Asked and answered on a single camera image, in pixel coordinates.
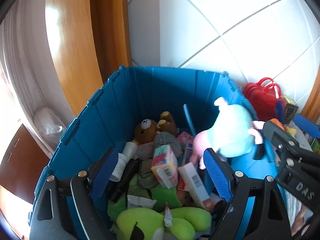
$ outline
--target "red handbag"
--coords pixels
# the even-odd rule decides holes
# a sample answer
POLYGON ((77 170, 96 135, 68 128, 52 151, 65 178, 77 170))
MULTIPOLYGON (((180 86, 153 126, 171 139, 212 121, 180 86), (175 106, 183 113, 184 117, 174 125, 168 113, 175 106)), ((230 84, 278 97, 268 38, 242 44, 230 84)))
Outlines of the red handbag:
POLYGON ((261 79, 258 83, 248 83, 244 87, 243 94, 256 110, 257 117, 260 121, 266 122, 272 118, 276 118, 276 103, 278 100, 280 100, 284 106, 286 105, 284 99, 276 99, 274 87, 276 86, 278 88, 279 97, 281 96, 281 88, 278 84, 273 82, 272 78, 266 77, 261 79), (272 84, 265 87, 261 86, 266 80, 271 80, 272 84))

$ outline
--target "gray plush toy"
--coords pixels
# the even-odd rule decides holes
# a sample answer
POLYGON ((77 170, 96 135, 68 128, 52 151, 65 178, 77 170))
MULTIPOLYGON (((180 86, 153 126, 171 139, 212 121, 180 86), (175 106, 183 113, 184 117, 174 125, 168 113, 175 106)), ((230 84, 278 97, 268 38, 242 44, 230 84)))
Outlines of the gray plush toy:
POLYGON ((162 145, 169 144, 173 150, 174 155, 179 158, 182 155, 182 149, 179 141, 168 132, 161 132, 156 135, 153 141, 153 147, 156 149, 162 145))

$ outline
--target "curtain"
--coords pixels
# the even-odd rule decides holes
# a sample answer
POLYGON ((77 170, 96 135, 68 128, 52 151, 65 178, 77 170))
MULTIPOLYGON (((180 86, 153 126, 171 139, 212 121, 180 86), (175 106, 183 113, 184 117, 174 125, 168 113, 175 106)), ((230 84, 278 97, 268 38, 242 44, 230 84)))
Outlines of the curtain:
POLYGON ((23 0, 16 0, 0 25, 0 65, 18 105, 20 119, 44 153, 51 158, 53 149, 43 140, 33 118, 47 102, 28 65, 21 33, 23 0))

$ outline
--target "pink and light blue plush toy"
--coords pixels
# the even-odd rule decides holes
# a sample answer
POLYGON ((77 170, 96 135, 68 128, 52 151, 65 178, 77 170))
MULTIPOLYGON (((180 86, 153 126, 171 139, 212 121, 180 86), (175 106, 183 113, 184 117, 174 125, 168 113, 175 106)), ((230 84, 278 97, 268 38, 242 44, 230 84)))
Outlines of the pink and light blue plush toy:
POLYGON ((254 144, 258 145, 257 151, 264 151, 262 136, 257 131, 262 129, 264 122, 253 121, 245 107, 228 105, 223 97, 215 100, 214 105, 219 106, 220 113, 210 129, 196 135, 191 162, 200 160, 200 169, 205 169, 203 153, 207 148, 225 158, 249 153, 254 144))

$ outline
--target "red handle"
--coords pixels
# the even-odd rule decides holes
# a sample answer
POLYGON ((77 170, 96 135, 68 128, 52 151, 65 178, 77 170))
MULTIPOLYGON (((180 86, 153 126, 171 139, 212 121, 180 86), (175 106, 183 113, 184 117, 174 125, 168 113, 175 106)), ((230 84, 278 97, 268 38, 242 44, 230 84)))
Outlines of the red handle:
POLYGON ((266 93, 267 89, 270 89, 271 87, 274 87, 274 86, 276 86, 278 88, 278 94, 279 94, 279 96, 281 96, 281 87, 277 83, 272 83, 272 84, 265 86, 264 89, 262 90, 262 92, 266 93))
POLYGON ((265 82, 266 80, 271 80, 272 82, 274 82, 272 78, 266 77, 266 78, 260 79, 259 82, 256 83, 256 84, 257 84, 258 86, 261 86, 261 84, 262 84, 263 82, 265 82))

